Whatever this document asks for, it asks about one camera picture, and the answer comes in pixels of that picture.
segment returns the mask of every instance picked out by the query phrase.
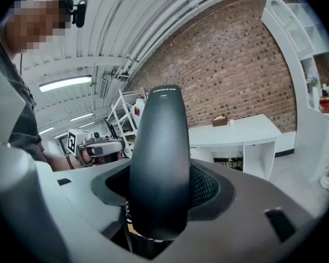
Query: white ceiling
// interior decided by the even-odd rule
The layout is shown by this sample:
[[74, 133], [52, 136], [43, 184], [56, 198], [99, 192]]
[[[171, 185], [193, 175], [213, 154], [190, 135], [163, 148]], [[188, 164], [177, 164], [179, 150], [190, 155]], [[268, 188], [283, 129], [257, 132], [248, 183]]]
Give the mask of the white ceiling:
[[[111, 76], [128, 64], [133, 76], [154, 50], [183, 23], [221, 0], [88, 0], [85, 24], [66, 30], [54, 48], [28, 52], [22, 58], [22, 77], [37, 103], [38, 129], [54, 127], [53, 137], [107, 117], [126, 78]], [[20, 57], [14, 60], [18, 70]], [[78, 84], [42, 93], [38, 86], [57, 79], [92, 75], [96, 86]], [[101, 79], [107, 89], [99, 98]], [[93, 117], [70, 119], [93, 112]]]

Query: ceiling light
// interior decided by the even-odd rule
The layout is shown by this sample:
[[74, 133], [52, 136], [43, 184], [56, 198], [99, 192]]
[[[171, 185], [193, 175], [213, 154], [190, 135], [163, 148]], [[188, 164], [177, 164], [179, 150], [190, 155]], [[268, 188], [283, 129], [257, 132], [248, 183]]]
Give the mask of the ceiling light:
[[68, 85], [90, 83], [91, 81], [92, 81], [91, 75], [71, 77], [71, 78], [61, 79], [61, 80], [39, 85], [39, 89], [42, 92], [47, 92], [48, 90], [58, 89], [58, 88], [66, 87]]
[[60, 138], [61, 136], [64, 136], [64, 135], [66, 135], [66, 134], [68, 134], [68, 133], [59, 134], [58, 136], [55, 136], [54, 138]]
[[52, 129], [54, 129], [54, 128], [49, 128], [49, 129], [43, 130], [43, 131], [41, 131], [39, 134], [46, 133], [46, 132], [48, 132], [49, 130], [52, 130]]
[[77, 117], [77, 118], [71, 119], [71, 121], [79, 120], [79, 119], [81, 119], [81, 118], [85, 118], [85, 117], [87, 117], [87, 116], [91, 116], [91, 115], [93, 115], [93, 114], [94, 114], [94, 113], [90, 113], [90, 114], [82, 115], [82, 116], [80, 116], [80, 117]]
[[83, 128], [83, 127], [86, 127], [87, 125], [92, 125], [92, 124], [95, 124], [95, 122], [92, 122], [92, 123], [89, 123], [89, 124], [86, 124], [86, 125], [82, 125], [79, 128]]

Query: metal rack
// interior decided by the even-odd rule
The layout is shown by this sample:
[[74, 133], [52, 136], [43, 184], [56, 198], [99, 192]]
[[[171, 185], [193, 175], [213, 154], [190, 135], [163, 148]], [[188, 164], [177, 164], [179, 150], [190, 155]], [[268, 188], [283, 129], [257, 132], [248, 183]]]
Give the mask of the metal rack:
[[[132, 120], [132, 116], [129, 112], [129, 108], [133, 106], [137, 99], [146, 99], [146, 94], [141, 90], [133, 91], [133, 92], [122, 92], [119, 90], [119, 98], [117, 101], [111, 105], [111, 113], [107, 118], [107, 123], [112, 126], [118, 126], [119, 134], [124, 139], [125, 142], [125, 153], [131, 158], [132, 149], [134, 148], [134, 141], [127, 139], [127, 136], [136, 135], [137, 128]], [[132, 130], [124, 131], [123, 125], [125, 122], [129, 121]]]

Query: headset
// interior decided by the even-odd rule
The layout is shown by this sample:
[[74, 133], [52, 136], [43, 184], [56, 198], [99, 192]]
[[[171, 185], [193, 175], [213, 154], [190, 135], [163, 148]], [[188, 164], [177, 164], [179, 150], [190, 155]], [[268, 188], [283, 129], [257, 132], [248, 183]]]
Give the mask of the headset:
[[73, 5], [73, 0], [63, 0], [72, 15], [72, 24], [75, 24], [78, 28], [82, 28], [85, 22], [86, 7], [88, 0], [80, 0], [78, 4]]
[[83, 27], [85, 21], [86, 6], [88, 5], [88, 0], [80, 0], [77, 5], [73, 5], [72, 10], [72, 24], [75, 24], [78, 28]]

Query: white table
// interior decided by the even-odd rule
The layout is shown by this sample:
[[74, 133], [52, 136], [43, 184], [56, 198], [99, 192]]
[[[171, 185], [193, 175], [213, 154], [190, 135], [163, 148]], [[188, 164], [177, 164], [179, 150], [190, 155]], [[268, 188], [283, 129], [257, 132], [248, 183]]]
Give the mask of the white table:
[[213, 162], [215, 147], [243, 146], [243, 171], [269, 179], [275, 157], [278, 128], [265, 116], [237, 119], [235, 125], [203, 125], [188, 129], [191, 157]]

